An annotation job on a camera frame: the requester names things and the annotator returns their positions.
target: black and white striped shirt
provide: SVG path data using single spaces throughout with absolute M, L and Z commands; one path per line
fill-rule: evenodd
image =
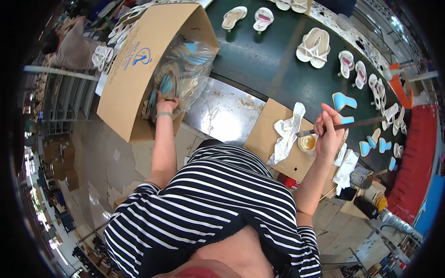
M 164 190 L 142 183 L 105 229 L 108 251 L 133 278 L 170 272 L 200 247 L 246 225 L 258 233 L 276 275 L 319 277 L 311 227 L 297 227 L 291 193 L 263 161 L 233 145 L 196 150 Z

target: gray shirt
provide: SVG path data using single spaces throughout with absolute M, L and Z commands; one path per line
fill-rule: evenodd
M 83 37 L 84 23 L 77 22 L 66 34 L 57 52 L 49 59 L 49 65 L 70 69 L 94 68 L 91 56 L 96 47 L 104 42 Z

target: person in gray shirt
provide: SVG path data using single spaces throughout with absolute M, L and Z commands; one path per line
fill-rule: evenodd
M 42 47 L 42 53 L 47 55 L 50 66 L 69 69 L 94 68 L 91 56 L 97 46 L 106 44 L 83 37 L 84 25 L 85 16 L 81 16 L 62 26 L 62 30 L 73 27 L 65 37 L 60 32 L 50 31 Z

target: woman's left hand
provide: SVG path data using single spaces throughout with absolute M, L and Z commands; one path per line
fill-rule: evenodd
M 179 104 L 178 98 L 174 98 L 170 101 L 166 101 L 161 92 L 158 92 L 158 103 L 156 104 L 156 113 L 160 112 L 169 112 L 173 113 L 173 109 L 175 109 Z
M 334 130 L 335 125 L 341 125 L 337 111 L 325 103 L 321 104 L 321 108 L 323 112 L 318 115 L 314 125 L 314 132 L 319 136 L 315 151 L 317 156 L 334 160 L 344 135 L 344 129 Z

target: brush handle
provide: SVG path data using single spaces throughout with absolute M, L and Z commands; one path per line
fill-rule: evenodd
M 375 118 L 366 119 L 366 120 L 362 120 L 362 121 L 356 121 L 356 122 L 353 122 L 350 124 L 335 125 L 334 130 L 350 129 L 350 128 L 357 127 L 357 126 L 372 125 L 375 123 L 380 123 L 385 120 L 386 120 L 385 117 L 375 117 Z M 326 126 L 323 126 L 323 131 L 326 132 Z M 314 134 L 314 133 L 315 133 L 314 130 L 306 130 L 306 131 L 298 132 L 298 133 L 296 133 L 296 135 L 297 135 L 297 137 L 304 137 L 304 136 Z

